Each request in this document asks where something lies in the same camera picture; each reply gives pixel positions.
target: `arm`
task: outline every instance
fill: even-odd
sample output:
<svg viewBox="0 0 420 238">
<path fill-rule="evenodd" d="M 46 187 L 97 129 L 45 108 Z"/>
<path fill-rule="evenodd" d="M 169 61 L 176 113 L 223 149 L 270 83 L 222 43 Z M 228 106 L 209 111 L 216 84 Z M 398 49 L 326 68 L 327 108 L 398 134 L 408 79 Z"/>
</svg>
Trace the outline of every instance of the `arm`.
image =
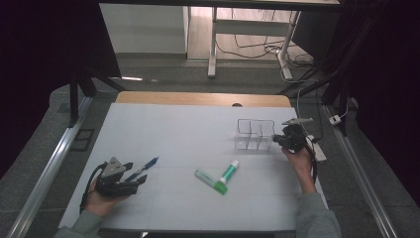
<svg viewBox="0 0 420 238">
<path fill-rule="evenodd" d="M 104 218 L 118 202 L 128 196 L 107 198 L 95 191 L 96 179 L 89 188 L 89 195 L 84 210 L 71 228 L 61 227 L 54 238 L 93 238 L 98 237 L 98 230 Z"/>
<path fill-rule="evenodd" d="M 311 157 L 306 149 L 287 156 L 302 189 L 299 199 L 296 237 L 341 237 L 340 225 L 334 212 L 328 210 L 317 192 L 311 176 Z"/>
</svg>

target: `wooden floor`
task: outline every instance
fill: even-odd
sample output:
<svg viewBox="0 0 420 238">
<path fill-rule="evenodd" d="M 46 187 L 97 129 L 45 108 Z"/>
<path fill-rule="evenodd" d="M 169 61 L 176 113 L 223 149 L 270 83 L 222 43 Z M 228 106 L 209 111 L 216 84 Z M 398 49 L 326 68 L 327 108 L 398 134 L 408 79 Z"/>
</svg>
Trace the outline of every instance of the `wooden floor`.
<svg viewBox="0 0 420 238">
<path fill-rule="evenodd" d="M 258 10 L 258 9 L 231 9 L 219 8 L 217 11 L 218 19 L 237 19 L 252 21 L 274 21 L 288 22 L 289 11 Z M 192 7 L 191 19 L 188 34 L 188 59 L 189 60 L 208 60 L 211 42 L 212 27 L 212 8 Z M 219 49 L 216 52 L 217 60 L 265 60 L 277 61 L 275 54 L 265 54 L 264 46 L 247 47 L 249 45 L 262 45 L 268 43 L 270 46 L 282 46 L 283 37 L 263 37 L 263 36 L 242 36 L 242 35 L 220 35 L 216 37 Z M 290 58 L 294 60 L 299 56 L 299 60 L 311 60 L 311 57 L 297 46 L 291 43 L 288 48 Z"/>
</svg>

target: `hand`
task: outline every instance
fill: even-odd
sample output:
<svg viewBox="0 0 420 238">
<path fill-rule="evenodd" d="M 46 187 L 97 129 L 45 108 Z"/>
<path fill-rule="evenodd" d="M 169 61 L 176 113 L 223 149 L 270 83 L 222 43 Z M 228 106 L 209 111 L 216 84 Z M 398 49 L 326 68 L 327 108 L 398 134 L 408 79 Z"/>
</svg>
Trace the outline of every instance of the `hand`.
<svg viewBox="0 0 420 238">
<path fill-rule="evenodd" d="M 302 193 L 316 192 L 314 180 L 311 176 L 311 156 L 308 151 L 305 148 L 295 153 L 291 153 L 284 148 L 281 148 L 281 150 L 287 156 L 287 159 L 297 175 L 300 187 L 302 188 Z"/>
<path fill-rule="evenodd" d="M 115 198 L 103 197 L 95 191 L 96 179 L 90 184 L 89 194 L 87 195 L 85 210 L 90 211 L 99 216 L 105 217 L 109 214 L 115 204 L 127 199 L 129 196 L 120 196 Z"/>
</svg>

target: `person's left hand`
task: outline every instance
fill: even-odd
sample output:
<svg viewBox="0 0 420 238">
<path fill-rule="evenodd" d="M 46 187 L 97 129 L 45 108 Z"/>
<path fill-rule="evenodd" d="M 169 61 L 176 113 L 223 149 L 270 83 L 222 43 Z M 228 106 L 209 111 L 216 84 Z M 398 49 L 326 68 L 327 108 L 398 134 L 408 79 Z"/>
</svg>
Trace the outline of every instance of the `person's left hand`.
<svg viewBox="0 0 420 238">
<path fill-rule="evenodd" d="M 85 210 L 90 211 L 99 216 L 105 217 L 109 214 L 115 204 L 127 199 L 129 196 L 120 196 L 115 198 L 103 197 L 95 191 L 96 179 L 90 184 L 89 194 L 87 195 Z"/>
</svg>

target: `white metal desk leg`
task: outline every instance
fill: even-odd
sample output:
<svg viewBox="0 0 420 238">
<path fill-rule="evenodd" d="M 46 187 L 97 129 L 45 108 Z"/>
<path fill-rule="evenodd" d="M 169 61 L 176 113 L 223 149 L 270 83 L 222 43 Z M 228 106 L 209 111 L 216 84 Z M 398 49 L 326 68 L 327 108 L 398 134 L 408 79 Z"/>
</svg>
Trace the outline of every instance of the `white metal desk leg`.
<svg viewBox="0 0 420 238">
<path fill-rule="evenodd" d="M 214 78 L 216 76 L 216 27 L 217 27 L 217 8 L 213 8 L 209 70 L 207 73 L 209 78 Z"/>
<path fill-rule="evenodd" d="M 299 17 L 299 14 L 300 12 L 294 12 L 294 16 L 292 16 L 289 28 L 287 30 L 287 35 L 284 38 L 283 47 L 281 48 L 281 51 L 277 53 L 277 58 L 278 58 L 278 61 L 280 62 L 281 70 L 286 80 L 290 80 L 293 78 L 285 57 L 287 54 L 287 48 L 291 41 L 291 36 L 293 36 L 294 28 L 296 27 L 296 22 L 297 22 L 297 18 Z"/>
</svg>

